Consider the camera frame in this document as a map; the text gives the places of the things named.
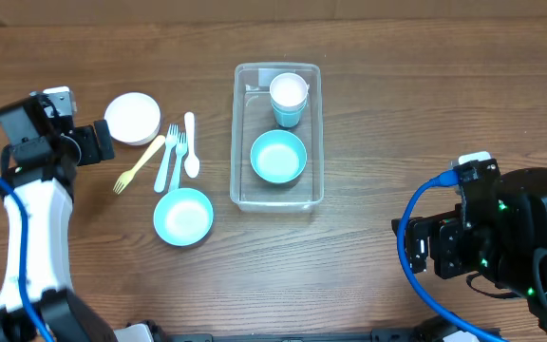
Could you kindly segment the yellow plastic fork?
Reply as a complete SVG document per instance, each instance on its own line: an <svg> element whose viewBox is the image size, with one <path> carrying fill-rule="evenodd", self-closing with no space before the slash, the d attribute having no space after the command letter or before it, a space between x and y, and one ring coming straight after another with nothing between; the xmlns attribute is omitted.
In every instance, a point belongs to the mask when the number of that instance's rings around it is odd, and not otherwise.
<svg viewBox="0 0 547 342"><path fill-rule="evenodd" d="M142 153L138 161L129 170L124 171L116 180L113 192L119 195L125 187L134 179L138 171L164 146L165 137L157 136Z"/></svg>

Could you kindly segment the white plastic bowl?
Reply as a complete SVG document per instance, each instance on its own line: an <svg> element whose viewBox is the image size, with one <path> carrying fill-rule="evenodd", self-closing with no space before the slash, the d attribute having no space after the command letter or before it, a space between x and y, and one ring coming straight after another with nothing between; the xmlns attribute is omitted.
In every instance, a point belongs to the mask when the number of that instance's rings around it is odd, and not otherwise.
<svg viewBox="0 0 547 342"><path fill-rule="evenodd" d="M104 112L111 137L129 145L151 142L160 131L161 111L154 98L128 92L115 98Z"/></svg>

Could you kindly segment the light blue fork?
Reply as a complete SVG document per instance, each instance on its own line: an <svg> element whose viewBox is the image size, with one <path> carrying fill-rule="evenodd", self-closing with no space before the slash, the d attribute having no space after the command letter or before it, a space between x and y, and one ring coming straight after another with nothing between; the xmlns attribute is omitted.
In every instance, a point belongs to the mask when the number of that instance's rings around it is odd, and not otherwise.
<svg viewBox="0 0 547 342"><path fill-rule="evenodd" d="M154 183L154 191L156 193L162 193L166 184L168 168L170 164L170 157L173 148L178 141L179 127L176 124L170 124L164 142L164 153L160 163L160 168L156 176Z"/></svg>
<svg viewBox="0 0 547 342"><path fill-rule="evenodd" d="M173 168L173 173L171 177L171 181L168 187L168 191L172 192L179 188L180 184L180 174L181 174L181 168L182 168L182 160L184 156L186 155L188 150L187 146L187 137L186 133L182 132L179 134L178 142L175 148L175 164Z"/></svg>

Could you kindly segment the white plastic spoon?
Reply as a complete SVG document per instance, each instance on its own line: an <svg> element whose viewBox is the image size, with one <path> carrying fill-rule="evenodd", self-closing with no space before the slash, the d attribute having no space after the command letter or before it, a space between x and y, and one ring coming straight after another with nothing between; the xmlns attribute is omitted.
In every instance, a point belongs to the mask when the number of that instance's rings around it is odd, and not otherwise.
<svg viewBox="0 0 547 342"><path fill-rule="evenodd" d="M184 126L187 136L187 158L185 159L184 168L189 178L196 178L200 170L200 161L196 154L196 118L193 112L184 114Z"/></svg>

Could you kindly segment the blue plastic bowl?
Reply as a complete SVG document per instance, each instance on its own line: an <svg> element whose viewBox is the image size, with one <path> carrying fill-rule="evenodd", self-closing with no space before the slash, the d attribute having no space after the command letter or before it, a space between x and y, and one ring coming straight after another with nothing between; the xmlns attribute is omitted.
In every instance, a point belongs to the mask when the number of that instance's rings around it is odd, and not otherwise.
<svg viewBox="0 0 547 342"><path fill-rule="evenodd" d="M153 215L157 235L166 243L188 247L202 241L211 231L214 208L197 189L180 188L163 196Z"/></svg>

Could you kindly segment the green plastic bowl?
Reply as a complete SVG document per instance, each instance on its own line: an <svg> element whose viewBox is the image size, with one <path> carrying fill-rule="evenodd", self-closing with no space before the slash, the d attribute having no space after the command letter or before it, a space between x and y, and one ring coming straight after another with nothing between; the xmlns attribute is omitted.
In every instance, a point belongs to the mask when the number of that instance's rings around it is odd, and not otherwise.
<svg viewBox="0 0 547 342"><path fill-rule="evenodd" d="M297 179L308 161L305 144L287 130L275 129L261 134L253 143L250 163L264 181L284 184Z"/></svg>

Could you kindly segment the clear plastic storage container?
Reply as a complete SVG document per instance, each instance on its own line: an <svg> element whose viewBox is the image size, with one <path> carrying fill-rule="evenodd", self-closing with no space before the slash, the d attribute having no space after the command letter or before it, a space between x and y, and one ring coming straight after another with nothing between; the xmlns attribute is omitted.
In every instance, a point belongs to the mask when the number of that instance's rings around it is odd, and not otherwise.
<svg viewBox="0 0 547 342"><path fill-rule="evenodd" d="M279 74L301 76L309 93L300 122L292 128L274 118L270 84ZM321 71L304 63L262 62L236 67L232 121L230 198L242 211L262 213L309 212L324 197L324 122ZM254 141L275 130L292 132L305 144L307 165L294 181L272 184L261 179L250 163Z"/></svg>

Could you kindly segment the blue plastic cup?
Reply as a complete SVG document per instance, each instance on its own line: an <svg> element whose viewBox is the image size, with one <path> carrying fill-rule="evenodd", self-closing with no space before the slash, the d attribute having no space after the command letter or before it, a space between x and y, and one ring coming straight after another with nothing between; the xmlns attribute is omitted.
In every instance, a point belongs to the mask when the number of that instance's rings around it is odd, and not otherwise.
<svg viewBox="0 0 547 342"><path fill-rule="evenodd" d="M297 126L307 104L302 104L296 110L284 110L273 104L274 118L278 125L285 128Z"/></svg>

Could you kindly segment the pink plastic cup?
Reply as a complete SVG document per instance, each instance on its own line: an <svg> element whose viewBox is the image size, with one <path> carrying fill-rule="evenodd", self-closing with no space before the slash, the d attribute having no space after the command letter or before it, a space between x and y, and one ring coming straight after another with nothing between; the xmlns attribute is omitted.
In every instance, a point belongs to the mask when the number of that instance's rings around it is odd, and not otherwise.
<svg viewBox="0 0 547 342"><path fill-rule="evenodd" d="M296 73L279 74L270 84L273 105L280 110L296 111L306 102L309 87L307 82Z"/></svg>

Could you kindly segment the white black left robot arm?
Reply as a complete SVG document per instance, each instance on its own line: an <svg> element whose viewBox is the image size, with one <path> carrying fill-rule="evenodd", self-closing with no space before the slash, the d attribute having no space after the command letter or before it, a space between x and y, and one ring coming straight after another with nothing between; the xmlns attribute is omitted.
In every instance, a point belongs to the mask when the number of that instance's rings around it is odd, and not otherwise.
<svg viewBox="0 0 547 342"><path fill-rule="evenodd" d="M9 222L0 290L0 341L113 341L110 326L72 286L68 226L80 166L111 160L106 121L77 126L66 86L0 107L8 144L0 154L0 197Z"/></svg>

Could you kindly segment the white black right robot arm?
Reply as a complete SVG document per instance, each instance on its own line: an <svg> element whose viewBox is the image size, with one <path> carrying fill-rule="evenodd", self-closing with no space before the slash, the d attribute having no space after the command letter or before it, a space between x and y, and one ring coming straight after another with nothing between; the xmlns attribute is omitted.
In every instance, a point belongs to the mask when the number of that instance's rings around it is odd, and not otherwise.
<svg viewBox="0 0 547 342"><path fill-rule="evenodd" d="M480 341L498 336L451 313L418 282L432 259L442 279L482 276L498 298L526 299L547 335L547 168L502 174L496 160L469 161L421 185L391 222L409 284L440 317Z"/></svg>

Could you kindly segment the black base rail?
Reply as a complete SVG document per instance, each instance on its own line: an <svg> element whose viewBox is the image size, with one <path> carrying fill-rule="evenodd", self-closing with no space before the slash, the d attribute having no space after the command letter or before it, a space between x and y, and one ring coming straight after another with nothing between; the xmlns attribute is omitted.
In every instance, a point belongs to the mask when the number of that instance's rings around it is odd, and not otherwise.
<svg viewBox="0 0 547 342"><path fill-rule="evenodd" d="M119 342L478 342L479 338L442 322L426 320L414 328L373 329L370 332L247 334L215 336L209 333L167 334L153 321L117 329Z"/></svg>

